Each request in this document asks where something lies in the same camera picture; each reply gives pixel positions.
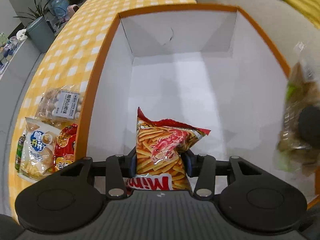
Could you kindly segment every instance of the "red snack bag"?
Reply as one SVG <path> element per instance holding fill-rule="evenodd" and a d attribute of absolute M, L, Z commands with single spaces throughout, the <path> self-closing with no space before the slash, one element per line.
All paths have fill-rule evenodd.
<path fill-rule="evenodd" d="M 137 176 L 128 187 L 149 190 L 190 190 L 180 153 L 190 149 L 210 130 L 164 119 L 153 122 L 138 108 Z"/>
<path fill-rule="evenodd" d="M 76 143 L 77 124 L 66 126 L 57 137 L 57 144 L 54 149 L 53 165 L 55 171 L 73 163 L 75 160 L 74 151 Z"/>

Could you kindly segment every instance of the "shrimp illustration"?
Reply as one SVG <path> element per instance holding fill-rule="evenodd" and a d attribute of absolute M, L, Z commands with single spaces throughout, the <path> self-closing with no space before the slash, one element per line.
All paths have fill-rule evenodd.
<path fill-rule="evenodd" d="M 153 146 L 151 160 L 158 162 L 160 160 L 171 161 L 178 154 L 175 148 L 186 140 L 188 132 L 179 129 L 170 129 L 168 137 L 161 138 L 157 144 Z"/>

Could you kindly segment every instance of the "open cardboard box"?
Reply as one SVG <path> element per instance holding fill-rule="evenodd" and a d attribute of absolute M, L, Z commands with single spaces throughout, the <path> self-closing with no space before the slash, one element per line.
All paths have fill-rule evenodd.
<path fill-rule="evenodd" d="M 314 177 L 297 179 L 273 165 L 289 71 L 276 46 L 238 7 L 183 4 L 121 12 L 92 70 L 76 158 L 128 154 L 140 106 L 151 120 L 212 130 L 192 147 L 195 154 L 241 156 L 312 198 Z"/>

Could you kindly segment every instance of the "clear plastic container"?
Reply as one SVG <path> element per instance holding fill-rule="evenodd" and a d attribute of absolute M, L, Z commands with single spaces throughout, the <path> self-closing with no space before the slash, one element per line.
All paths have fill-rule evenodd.
<path fill-rule="evenodd" d="M 53 0 L 51 5 L 58 19 L 63 19 L 67 15 L 68 0 Z"/>

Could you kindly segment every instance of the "yellow checkered tablecloth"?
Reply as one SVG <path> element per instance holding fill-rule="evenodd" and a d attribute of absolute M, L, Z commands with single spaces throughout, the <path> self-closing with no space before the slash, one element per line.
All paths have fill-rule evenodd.
<path fill-rule="evenodd" d="M 196 3 L 195 0 L 87 0 L 58 35 L 41 62 L 22 103 L 14 129 L 9 160 L 9 194 L 12 216 L 17 219 L 14 202 L 31 183 L 17 176 L 14 168 L 17 143 L 25 129 L 25 117 L 36 113 L 46 88 L 76 85 L 86 91 L 91 70 L 109 25 L 120 11 L 132 8 Z"/>

